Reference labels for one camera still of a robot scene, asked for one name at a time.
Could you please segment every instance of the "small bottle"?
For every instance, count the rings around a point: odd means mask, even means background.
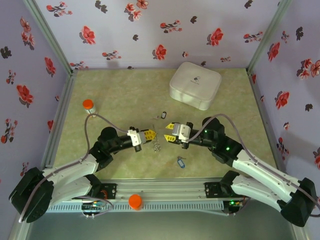
[[[133,210],[136,211],[139,211],[144,207],[143,200],[138,194],[133,194],[129,197],[129,205]]]
[[[94,102],[91,99],[86,99],[82,103],[84,110],[89,114],[97,114],[98,111],[94,105]]]

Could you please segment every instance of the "blue key tag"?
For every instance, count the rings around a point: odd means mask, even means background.
[[[180,168],[184,169],[185,168],[185,163],[182,161],[180,157],[178,157],[177,163],[179,164]]]

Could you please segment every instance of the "green table surface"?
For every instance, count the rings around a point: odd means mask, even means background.
[[[77,73],[54,166],[61,166],[86,153],[84,121],[87,116],[82,102],[92,99],[98,113],[120,129],[151,129],[155,126],[161,146],[154,152],[153,143],[142,145],[142,151],[133,148],[120,151],[113,162],[97,172],[100,179],[132,178],[190,178],[222,177],[231,168],[219,163],[204,147],[167,143],[163,134],[171,134],[165,127],[171,122],[192,122],[199,129],[202,120],[218,113],[231,117],[246,146],[257,157],[275,167],[267,135],[259,114],[254,94],[244,68],[213,69],[222,75],[222,82],[212,106],[201,111],[174,100],[169,95],[169,82],[176,69],[117,69],[83,70]],[[167,112],[165,119],[152,119]],[[225,133],[237,139],[229,122],[219,118]],[[91,146],[108,124],[98,117],[88,121]],[[177,157],[185,158],[185,168]]]

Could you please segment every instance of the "gray floor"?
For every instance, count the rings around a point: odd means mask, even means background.
[[[295,240],[291,225],[273,208],[251,201],[235,217],[202,212],[47,213],[28,240]]]

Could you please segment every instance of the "logo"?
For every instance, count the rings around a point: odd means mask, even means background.
[[[200,79],[200,77],[196,76],[193,80],[191,80],[191,82],[199,85],[199,79]]]

